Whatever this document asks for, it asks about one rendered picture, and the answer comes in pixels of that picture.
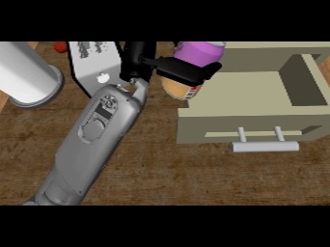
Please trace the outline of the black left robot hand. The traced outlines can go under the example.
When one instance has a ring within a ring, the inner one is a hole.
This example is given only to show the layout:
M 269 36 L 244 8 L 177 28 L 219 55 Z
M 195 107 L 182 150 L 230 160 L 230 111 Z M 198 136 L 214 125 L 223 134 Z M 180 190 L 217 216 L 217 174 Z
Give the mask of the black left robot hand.
M 220 62 L 214 62 L 204 68 L 174 57 L 155 58 L 157 42 L 155 41 L 127 41 L 121 55 L 121 73 L 120 78 L 130 82 L 133 78 L 151 79 L 152 70 L 189 85 L 190 87 L 204 84 L 221 69 Z

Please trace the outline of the purple and orange can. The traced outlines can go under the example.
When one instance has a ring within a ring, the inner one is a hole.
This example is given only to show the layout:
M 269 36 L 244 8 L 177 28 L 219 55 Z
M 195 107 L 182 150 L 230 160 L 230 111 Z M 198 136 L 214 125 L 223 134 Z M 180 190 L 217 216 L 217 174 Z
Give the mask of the purple and orange can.
M 174 57 L 199 67 L 205 67 L 221 60 L 226 45 L 224 41 L 182 41 L 174 51 Z M 201 86 L 190 87 L 164 77 L 162 88 L 173 98 L 188 100 L 196 96 Z

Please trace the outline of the beige drawer front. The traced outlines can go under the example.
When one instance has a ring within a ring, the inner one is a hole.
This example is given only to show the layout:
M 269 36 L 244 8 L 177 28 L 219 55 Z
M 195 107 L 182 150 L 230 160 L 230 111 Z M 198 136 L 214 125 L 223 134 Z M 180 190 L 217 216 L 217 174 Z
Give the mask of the beige drawer front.
M 247 140 L 276 141 L 280 127 L 286 141 L 314 141 L 330 135 L 330 106 L 300 106 L 289 112 L 232 116 L 195 115 L 179 110 L 179 144 L 230 143 L 239 140 L 238 128 Z

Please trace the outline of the beige open drawer box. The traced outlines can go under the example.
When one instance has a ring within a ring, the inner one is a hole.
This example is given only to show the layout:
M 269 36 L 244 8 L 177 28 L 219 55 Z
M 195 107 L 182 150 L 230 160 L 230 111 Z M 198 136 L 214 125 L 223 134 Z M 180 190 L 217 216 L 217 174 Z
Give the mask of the beige open drawer box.
M 330 115 L 330 87 L 311 55 L 294 55 L 279 71 L 217 73 L 179 114 Z

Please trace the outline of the large white cylinder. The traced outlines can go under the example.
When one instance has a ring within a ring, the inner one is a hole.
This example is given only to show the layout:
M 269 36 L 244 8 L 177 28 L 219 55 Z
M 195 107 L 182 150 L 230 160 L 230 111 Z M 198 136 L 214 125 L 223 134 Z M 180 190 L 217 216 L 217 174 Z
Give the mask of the large white cylinder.
M 27 41 L 0 41 L 0 90 L 22 109 L 47 105 L 62 92 L 62 71 L 49 65 Z

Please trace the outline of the beige wooden cabinet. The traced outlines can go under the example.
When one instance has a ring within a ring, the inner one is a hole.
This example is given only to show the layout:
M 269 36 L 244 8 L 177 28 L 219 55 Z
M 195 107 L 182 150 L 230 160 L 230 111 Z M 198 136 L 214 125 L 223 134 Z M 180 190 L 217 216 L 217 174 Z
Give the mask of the beige wooden cabinet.
M 330 56 L 330 41 L 229 41 L 221 72 L 278 71 L 298 54 L 310 54 L 320 64 Z

